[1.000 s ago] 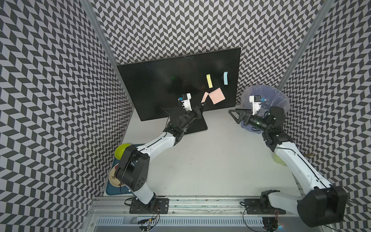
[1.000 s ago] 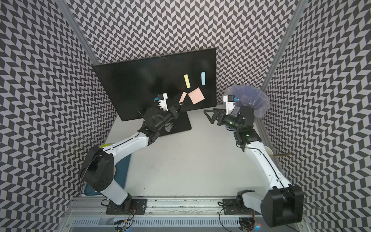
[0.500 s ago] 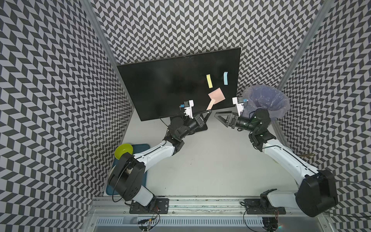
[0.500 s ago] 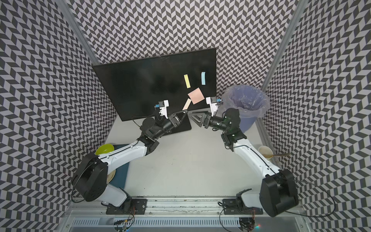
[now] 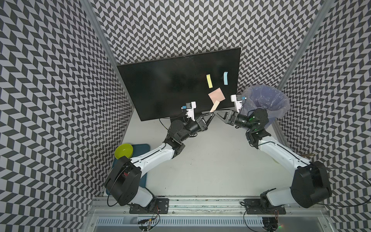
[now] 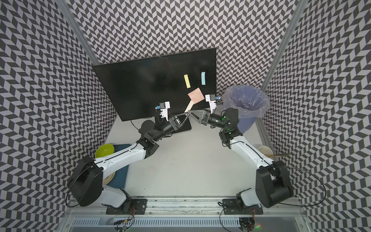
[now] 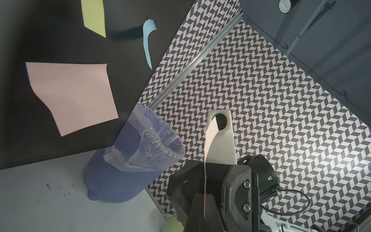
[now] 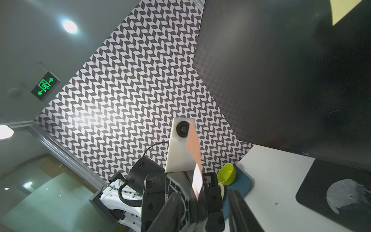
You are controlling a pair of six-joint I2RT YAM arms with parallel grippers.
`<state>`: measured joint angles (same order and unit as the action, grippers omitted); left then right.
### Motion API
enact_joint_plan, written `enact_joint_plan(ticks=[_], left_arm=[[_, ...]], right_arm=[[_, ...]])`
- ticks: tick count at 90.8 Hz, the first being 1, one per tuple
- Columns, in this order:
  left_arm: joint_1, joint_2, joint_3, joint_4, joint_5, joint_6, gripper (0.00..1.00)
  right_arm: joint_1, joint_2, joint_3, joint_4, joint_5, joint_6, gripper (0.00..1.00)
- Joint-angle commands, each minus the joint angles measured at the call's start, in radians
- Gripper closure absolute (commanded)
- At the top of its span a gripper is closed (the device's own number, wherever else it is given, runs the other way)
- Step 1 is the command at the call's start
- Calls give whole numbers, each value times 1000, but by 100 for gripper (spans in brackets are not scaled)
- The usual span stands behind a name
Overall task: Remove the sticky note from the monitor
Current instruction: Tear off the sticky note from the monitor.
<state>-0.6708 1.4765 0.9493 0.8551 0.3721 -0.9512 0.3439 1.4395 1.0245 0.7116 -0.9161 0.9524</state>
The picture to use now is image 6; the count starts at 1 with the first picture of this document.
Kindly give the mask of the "pink narrow sticky note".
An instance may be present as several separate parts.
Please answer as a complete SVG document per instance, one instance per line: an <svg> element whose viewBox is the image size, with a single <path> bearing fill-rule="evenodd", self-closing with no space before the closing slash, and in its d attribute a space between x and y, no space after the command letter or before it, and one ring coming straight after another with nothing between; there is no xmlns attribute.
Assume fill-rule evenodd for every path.
<svg viewBox="0 0 371 232"><path fill-rule="evenodd" d="M186 107L186 109L185 109L184 112L185 112L185 113L189 112L189 111L192 109L193 105L194 105L194 102L191 100L191 101L189 102L188 106Z"/></svg>

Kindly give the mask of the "pink square sticky note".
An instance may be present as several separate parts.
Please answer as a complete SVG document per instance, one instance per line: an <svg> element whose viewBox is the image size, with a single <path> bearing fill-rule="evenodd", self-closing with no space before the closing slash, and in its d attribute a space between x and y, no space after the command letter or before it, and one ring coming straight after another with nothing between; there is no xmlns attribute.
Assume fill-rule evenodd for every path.
<svg viewBox="0 0 371 232"><path fill-rule="evenodd" d="M199 102L201 102L202 100L205 99L202 91L200 90L200 88L197 88L195 90L193 90L192 92L190 92L188 94L190 100L193 102L193 104L197 104Z"/></svg>

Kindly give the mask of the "yellow narrow sticky note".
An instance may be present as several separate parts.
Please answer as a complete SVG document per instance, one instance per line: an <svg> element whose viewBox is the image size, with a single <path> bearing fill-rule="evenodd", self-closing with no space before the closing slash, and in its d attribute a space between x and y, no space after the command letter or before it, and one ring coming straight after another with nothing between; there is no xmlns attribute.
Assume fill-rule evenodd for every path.
<svg viewBox="0 0 371 232"><path fill-rule="evenodd" d="M187 74L184 75L184 80L185 80L186 88L187 89L190 89L191 88L191 84L189 82L189 77L188 77Z"/></svg>

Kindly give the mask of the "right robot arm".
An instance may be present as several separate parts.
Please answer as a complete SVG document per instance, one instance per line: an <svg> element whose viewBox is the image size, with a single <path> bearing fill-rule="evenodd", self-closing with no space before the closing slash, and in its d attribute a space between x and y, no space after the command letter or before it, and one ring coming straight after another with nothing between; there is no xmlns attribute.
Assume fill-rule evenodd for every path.
<svg viewBox="0 0 371 232"><path fill-rule="evenodd" d="M273 207L293 197L293 186L288 167L282 161L274 161L254 148L238 129L237 109L228 108L222 115L209 110L191 110L189 116L205 126L220 128L223 145L240 155L248 168L255 172L255 186L237 194L245 206Z"/></svg>

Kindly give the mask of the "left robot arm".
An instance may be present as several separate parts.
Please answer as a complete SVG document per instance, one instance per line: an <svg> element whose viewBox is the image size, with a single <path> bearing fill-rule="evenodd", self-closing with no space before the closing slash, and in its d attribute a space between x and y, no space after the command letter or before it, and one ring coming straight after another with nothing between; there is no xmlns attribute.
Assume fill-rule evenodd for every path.
<svg viewBox="0 0 371 232"><path fill-rule="evenodd" d="M83 157L69 179L68 193L81 207L99 203L120 208L127 200L127 194L122 189L104 185L103 180L112 173L153 155L159 147L157 142L179 130L188 117L189 113L172 116L162 127L146 120L138 130L141 137L134 145L102 158Z"/></svg>

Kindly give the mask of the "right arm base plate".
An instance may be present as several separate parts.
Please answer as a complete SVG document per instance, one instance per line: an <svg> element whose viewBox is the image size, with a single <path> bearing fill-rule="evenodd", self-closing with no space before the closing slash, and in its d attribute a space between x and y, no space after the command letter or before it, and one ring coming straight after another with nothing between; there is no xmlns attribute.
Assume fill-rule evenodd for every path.
<svg viewBox="0 0 371 232"><path fill-rule="evenodd" d="M237 198L223 199L221 205L226 215L263 215L261 205L245 206Z"/></svg>

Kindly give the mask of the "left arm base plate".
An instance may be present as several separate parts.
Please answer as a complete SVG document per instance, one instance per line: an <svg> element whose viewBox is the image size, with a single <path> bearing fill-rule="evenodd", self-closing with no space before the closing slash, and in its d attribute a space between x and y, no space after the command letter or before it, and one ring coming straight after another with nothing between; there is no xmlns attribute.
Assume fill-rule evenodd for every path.
<svg viewBox="0 0 371 232"><path fill-rule="evenodd" d="M107 215L144 215L148 200L146 198L127 199L119 208L108 206Z"/></svg>

